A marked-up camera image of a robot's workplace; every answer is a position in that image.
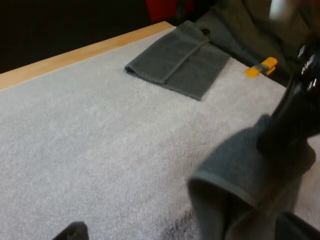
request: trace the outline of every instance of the carpeted surface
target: carpeted surface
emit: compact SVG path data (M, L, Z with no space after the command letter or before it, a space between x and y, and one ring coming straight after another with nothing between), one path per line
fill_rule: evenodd
M127 75L166 32L0 91L2 239L50 240L74 221L91 240L198 239L187 178L285 89L234 59L201 102ZM297 202L317 228L319 168Z

